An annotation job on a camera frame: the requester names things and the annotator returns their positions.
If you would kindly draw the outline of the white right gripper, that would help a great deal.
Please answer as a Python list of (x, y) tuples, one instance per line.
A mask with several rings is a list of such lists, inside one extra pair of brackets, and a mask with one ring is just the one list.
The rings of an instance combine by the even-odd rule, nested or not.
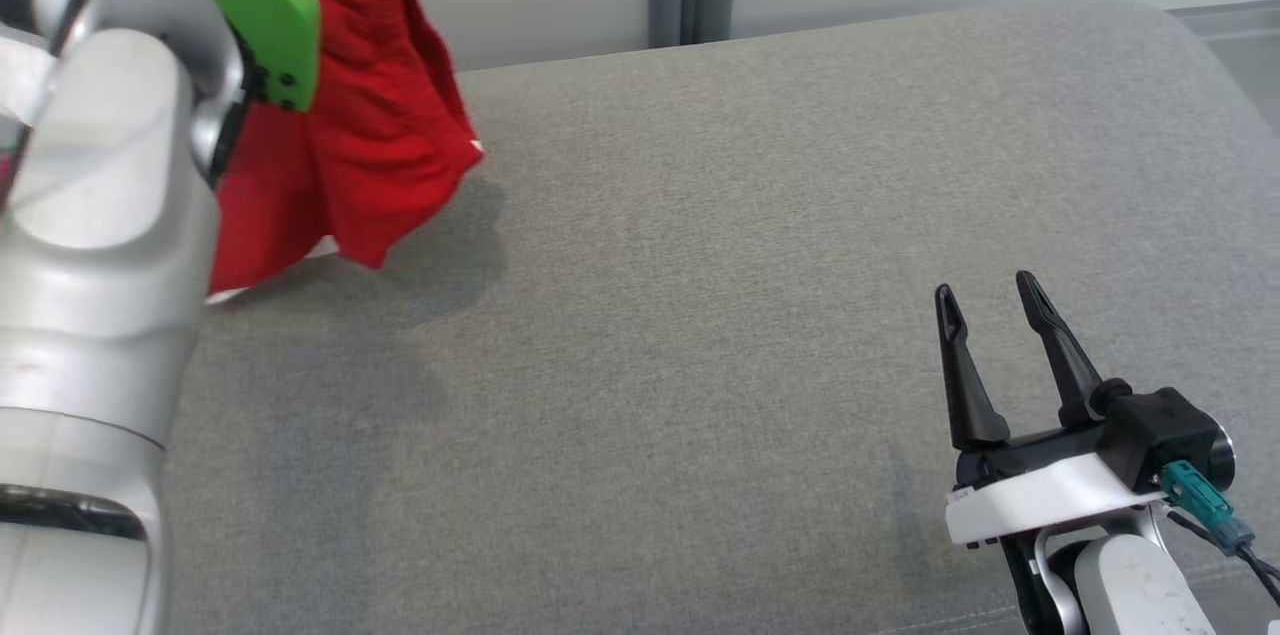
[(945, 522), (952, 544), (979, 543), (1147, 506), (1160, 489), (1134, 492), (1098, 456), (1105, 417), (1091, 405), (1103, 383), (1033, 271), (1016, 271), (1027, 321), (1039, 335), (1059, 392), (1064, 428), (1018, 437), (996, 411), (968, 348), (968, 326), (947, 284), (934, 289), (945, 398), (956, 483)]

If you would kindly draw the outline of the red shirt with white trim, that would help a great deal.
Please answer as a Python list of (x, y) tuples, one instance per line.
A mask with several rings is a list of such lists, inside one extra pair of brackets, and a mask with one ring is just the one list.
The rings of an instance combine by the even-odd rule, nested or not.
[(481, 161), (451, 52), (420, 0), (317, 1), (311, 110), (261, 105), (247, 117), (218, 192), (210, 303), (311, 257), (383, 268)]

